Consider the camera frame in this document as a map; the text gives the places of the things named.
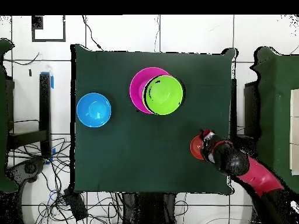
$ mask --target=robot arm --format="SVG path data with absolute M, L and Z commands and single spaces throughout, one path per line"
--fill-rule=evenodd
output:
M 299 224 L 298 198 L 282 185 L 275 174 L 209 129 L 201 131 L 199 137 L 203 141 L 200 150 L 203 159 L 240 185 L 241 181 L 252 189 L 263 210 L 259 211 L 260 207 L 255 207 L 254 201 L 253 206 L 266 223 Z

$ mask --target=black frame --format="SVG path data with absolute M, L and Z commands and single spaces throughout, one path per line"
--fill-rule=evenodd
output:
M 30 131 L 20 134 L 8 133 L 8 149 L 16 149 L 18 147 L 40 142 L 41 155 L 45 158 L 51 157 L 51 85 L 50 74 L 40 74 L 40 121 L 39 130 Z M 8 130 L 13 129 L 13 89 L 12 80 L 7 80 L 6 95 L 8 98 Z

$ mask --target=floor tile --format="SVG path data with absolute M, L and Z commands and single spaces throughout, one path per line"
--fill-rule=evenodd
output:
M 55 135 L 54 139 L 58 138 L 65 138 L 66 141 L 69 141 L 70 136 L 59 136 Z M 51 164 L 45 164 L 43 168 L 43 173 L 46 176 L 47 180 L 44 178 L 42 174 L 38 175 L 37 181 L 34 183 L 26 183 L 23 191 L 23 197 L 22 197 L 22 204 L 29 205 L 29 204 L 35 204 L 38 205 L 40 203 L 47 203 L 50 196 L 50 191 L 47 188 L 48 186 L 51 190 L 56 190 L 55 186 L 55 175 L 54 171 L 57 173 L 57 176 L 59 177 L 61 181 L 61 192 L 63 193 L 64 189 L 66 189 L 69 186 L 69 167 L 65 166 L 69 164 L 69 158 L 66 157 L 69 155 L 69 148 L 67 148 L 67 145 L 69 143 L 65 143 L 63 147 L 61 143 L 63 140 L 54 140 L 52 143 L 52 147 L 56 146 L 56 154 L 53 156 L 53 167 Z
M 188 205 L 228 205 L 228 196 L 209 193 L 188 193 Z
M 230 224 L 250 224 L 252 206 L 231 206 Z
M 187 195 L 188 195 L 188 193 L 186 193 L 186 192 L 178 193 L 175 197 L 175 201 L 178 202 L 179 205 L 184 204 L 183 202 L 179 202 L 179 201 L 185 201 L 187 198 Z
M 109 205 L 110 202 L 116 203 L 114 200 L 111 199 L 111 195 L 108 192 L 88 192 L 88 205 Z
M 123 207 L 120 207 L 120 215 L 123 216 Z M 122 224 L 113 206 L 90 206 L 88 207 L 88 224 Z
M 189 206 L 176 220 L 177 224 L 228 224 L 228 206 Z
M 8 61 L 3 62 L 4 70 L 8 76 L 12 76 L 12 63 Z
M 40 53 L 38 59 L 42 60 L 70 60 L 71 50 L 69 46 L 71 44 L 85 43 L 85 25 L 80 15 L 67 15 L 65 17 L 66 42 L 32 42 L 31 18 L 31 16 L 13 16 L 12 41 L 15 45 L 13 49 L 14 60 L 32 60 L 38 53 Z M 55 39 L 60 34 L 55 30 L 55 24 L 51 23 L 51 19 L 53 23 L 57 22 L 55 16 L 45 16 L 44 27 L 53 31 L 51 39 Z M 38 30 L 36 35 L 47 37 L 47 34 L 42 34 L 45 31 Z
M 252 205 L 251 197 L 242 186 L 234 181 L 231 182 L 231 186 L 235 189 L 235 192 L 231 195 L 232 205 Z
M 254 62 L 253 54 L 261 46 L 290 54 L 299 45 L 296 30 L 290 15 L 235 15 L 234 47 L 239 51 L 237 61 Z
M 159 50 L 159 34 L 155 49 L 157 18 L 158 15 L 87 16 L 87 24 L 93 39 L 105 51 L 154 52 Z M 87 48 L 99 51 L 88 28 L 86 32 Z
M 44 211 L 46 207 L 41 206 L 40 208 L 38 206 L 22 206 L 23 211 L 23 221 L 25 224 L 67 224 L 64 220 L 64 216 L 68 219 L 68 224 L 86 224 L 87 219 L 84 219 L 84 223 L 82 220 L 78 221 L 76 223 L 75 218 L 73 218 L 72 212 L 68 210 L 63 210 L 61 213 L 57 211 L 57 209 L 53 209 L 53 214 L 55 216 L 47 218 L 47 214 Z
M 51 132 L 69 133 L 71 121 L 70 62 L 35 61 L 26 66 L 18 64 L 13 66 L 15 121 L 39 120 L 40 72 L 49 71 L 54 77 L 54 88 L 51 89 Z
M 243 127 L 245 125 L 245 115 L 244 115 L 244 88 L 245 84 L 249 82 L 254 82 L 258 79 L 257 74 L 250 69 L 252 64 L 236 63 L 236 80 L 237 80 L 237 125 L 238 134 L 243 134 Z
M 162 15 L 162 52 L 214 53 L 232 47 L 233 15 Z
M 0 16 L 0 39 L 11 40 L 11 16 Z M 11 60 L 11 51 L 8 51 L 4 58 Z

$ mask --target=table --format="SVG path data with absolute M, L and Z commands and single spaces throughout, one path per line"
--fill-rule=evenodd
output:
M 230 194 L 227 177 L 190 153 L 200 128 L 229 133 L 234 49 L 222 54 L 72 51 L 72 141 L 76 191 Z M 137 111 L 129 85 L 146 67 L 160 67 L 185 85 L 184 103 L 172 114 Z M 104 95 L 112 107 L 108 123 L 84 126 L 75 114 L 79 99 Z

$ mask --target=pink bowl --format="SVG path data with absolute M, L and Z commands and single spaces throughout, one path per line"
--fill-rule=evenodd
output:
M 133 104 L 140 111 L 144 113 L 151 114 L 152 112 L 148 111 L 142 102 L 142 92 L 145 84 L 148 83 L 152 78 L 159 75 L 169 75 L 167 71 L 164 71 L 161 68 L 157 67 L 148 67 L 140 70 L 132 79 L 130 84 L 130 97 Z

